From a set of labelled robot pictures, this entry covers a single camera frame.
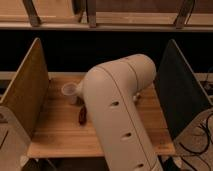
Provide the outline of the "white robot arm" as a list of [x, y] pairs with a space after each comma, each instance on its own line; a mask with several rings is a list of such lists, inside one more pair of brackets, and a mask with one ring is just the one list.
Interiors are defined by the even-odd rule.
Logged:
[[134, 102], [155, 76], [152, 59], [135, 54], [94, 66], [78, 84], [110, 171], [163, 171]]

